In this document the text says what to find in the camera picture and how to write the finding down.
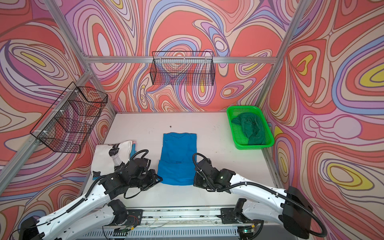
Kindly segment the blue t-shirt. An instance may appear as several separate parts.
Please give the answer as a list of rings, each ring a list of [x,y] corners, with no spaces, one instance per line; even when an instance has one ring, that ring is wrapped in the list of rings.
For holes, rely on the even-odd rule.
[[[193,185],[196,171],[192,156],[196,152],[196,134],[164,134],[158,164],[158,175],[163,179],[162,183],[171,186]]]

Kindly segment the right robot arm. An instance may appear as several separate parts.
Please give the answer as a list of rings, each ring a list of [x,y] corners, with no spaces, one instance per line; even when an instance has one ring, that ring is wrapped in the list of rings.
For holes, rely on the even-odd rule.
[[[270,218],[259,214],[264,221],[276,221],[301,239],[310,237],[313,208],[304,195],[295,187],[288,190],[268,187],[243,178],[228,170],[217,170],[210,159],[195,153],[192,157],[195,165],[194,186],[208,192],[226,192],[258,202],[267,207]]]

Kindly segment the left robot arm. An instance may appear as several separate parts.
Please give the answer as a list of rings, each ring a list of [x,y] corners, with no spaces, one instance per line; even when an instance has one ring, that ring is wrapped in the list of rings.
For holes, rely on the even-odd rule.
[[[130,215],[117,197],[131,188],[147,191],[163,180],[150,164],[146,158],[122,163],[113,173],[98,177],[74,202],[39,219],[24,220],[19,239],[72,240],[98,226],[124,225]]]

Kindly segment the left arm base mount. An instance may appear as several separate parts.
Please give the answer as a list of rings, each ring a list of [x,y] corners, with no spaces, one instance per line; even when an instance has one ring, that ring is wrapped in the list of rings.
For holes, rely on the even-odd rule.
[[[136,227],[142,222],[144,210],[142,209],[128,209],[125,217],[125,221],[122,226]]]

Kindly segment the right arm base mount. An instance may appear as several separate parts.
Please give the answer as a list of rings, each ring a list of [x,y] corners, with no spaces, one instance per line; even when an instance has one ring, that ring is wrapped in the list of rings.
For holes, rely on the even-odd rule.
[[[240,210],[235,208],[221,208],[221,213],[217,215],[223,224],[261,224],[262,220],[251,220],[247,218]]]

